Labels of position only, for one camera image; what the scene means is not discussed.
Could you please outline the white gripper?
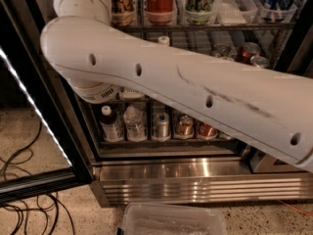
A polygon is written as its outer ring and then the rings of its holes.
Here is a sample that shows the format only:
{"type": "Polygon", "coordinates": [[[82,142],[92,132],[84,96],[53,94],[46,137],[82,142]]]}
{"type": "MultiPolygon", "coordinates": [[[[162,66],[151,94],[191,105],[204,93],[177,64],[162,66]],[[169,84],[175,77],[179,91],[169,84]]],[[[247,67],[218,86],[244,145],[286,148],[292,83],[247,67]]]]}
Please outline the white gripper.
{"type": "Polygon", "coordinates": [[[75,16],[110,24],[112,0],[53,0],[59,17],[75,16]]]}

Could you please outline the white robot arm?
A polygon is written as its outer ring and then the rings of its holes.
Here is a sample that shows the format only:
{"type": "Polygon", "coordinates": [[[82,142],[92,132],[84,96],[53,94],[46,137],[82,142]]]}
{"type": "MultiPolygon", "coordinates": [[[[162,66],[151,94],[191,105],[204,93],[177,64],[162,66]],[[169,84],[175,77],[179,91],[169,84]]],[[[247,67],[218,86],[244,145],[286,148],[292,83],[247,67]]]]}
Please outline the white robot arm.
{"type": "Polygon", "coordinates": [[[111,27],[111,0],[53,0],[42,52],[73,91],[135,89],[302,170],[313,171],[313,80],[164,47],[111,27]]]}

